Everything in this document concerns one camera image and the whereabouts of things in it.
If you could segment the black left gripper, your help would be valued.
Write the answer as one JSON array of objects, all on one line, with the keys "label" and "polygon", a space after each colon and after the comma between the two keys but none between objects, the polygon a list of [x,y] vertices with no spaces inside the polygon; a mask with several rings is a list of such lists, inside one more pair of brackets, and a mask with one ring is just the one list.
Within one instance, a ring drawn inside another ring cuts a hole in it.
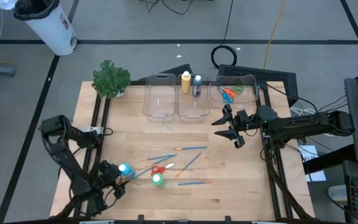
[{"label": "black left gripper", "polygon": [[120,199],[125,194],[125,185],[129,183],[129,180],[122,181],[119,166],[120,164],[111,164],[108,161],[102,161],[99,165],[102,188],[112,187],[114,196],[117,199]]}]

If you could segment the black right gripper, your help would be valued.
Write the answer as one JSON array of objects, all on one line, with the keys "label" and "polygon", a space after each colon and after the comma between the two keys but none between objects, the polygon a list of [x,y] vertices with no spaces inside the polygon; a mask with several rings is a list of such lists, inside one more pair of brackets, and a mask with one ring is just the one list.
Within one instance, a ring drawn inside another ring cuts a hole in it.
[{"label": "black right gripper", "polygon": [[239,132],[257,129],[257,123],[253,121],[253,116],[248,116],[245,110],[240,110],[235,116],[232,115],[232,108],[226,104],[223,108],[222,118],[214,121],[212,125],[223,125],[229,123],[228,130],[216,131],[215,135],[234,140],[234,145],[237,149],[245,144],[243,136]]}]

